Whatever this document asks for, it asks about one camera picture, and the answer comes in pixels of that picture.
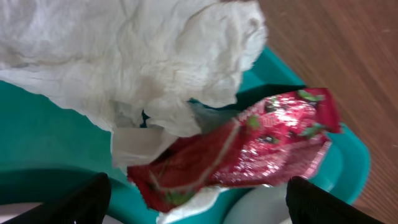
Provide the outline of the large white plate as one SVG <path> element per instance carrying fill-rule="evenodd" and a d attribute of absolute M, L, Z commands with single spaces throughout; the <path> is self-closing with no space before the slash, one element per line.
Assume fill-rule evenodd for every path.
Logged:
<path fill-rule="evenodd" d="M 1 205 L 0 212 L 1 212 L 1 223 L 4 223 L 16 216 L 21 215 L 35 207 L 38 207 L 41 203 L 12 203 Z M 103 219 L 102 224 L 123 224 L 122 222 L 118 221 L 117 219 L 106 215 Z"/>

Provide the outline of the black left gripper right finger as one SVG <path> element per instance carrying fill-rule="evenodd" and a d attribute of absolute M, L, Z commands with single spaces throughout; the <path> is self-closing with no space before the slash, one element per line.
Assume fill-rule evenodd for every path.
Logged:
<path fill-rule="evenodd" d="M 299 176 L 288 181 L 285 201 L 293 224 L 382 224 Z"/>

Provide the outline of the red snack wrapper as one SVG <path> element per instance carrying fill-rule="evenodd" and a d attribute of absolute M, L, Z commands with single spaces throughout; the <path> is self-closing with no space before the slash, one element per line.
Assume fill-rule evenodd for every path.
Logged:
<path fill-rule="evenodd" d="M 326 88 L 268 96 L 208 134 L 180 138 L 148 165 L 127 168 L 147 206 L 167 213 L 206 187 L 280 185 L 313 177 L 340 118 Z"/>

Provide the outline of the white napkin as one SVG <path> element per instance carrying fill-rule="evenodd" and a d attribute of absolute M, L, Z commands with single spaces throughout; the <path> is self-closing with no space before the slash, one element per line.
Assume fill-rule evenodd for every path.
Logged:
<path fill-rule="evenodd" d="M 101 129 L 201 129 L 188 102 L 236 102 L 267 41 L 257 1 L 1 2 L 1 80 Z"/>

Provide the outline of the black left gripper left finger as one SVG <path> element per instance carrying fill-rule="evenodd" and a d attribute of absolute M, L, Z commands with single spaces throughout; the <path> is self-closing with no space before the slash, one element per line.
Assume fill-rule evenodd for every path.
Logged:
<path fill-rule="evenodd" d="M 101 224 L 110 199 L 110 179 L 99 173 L 60 199 L 45 202 L 5 224 Z"/>

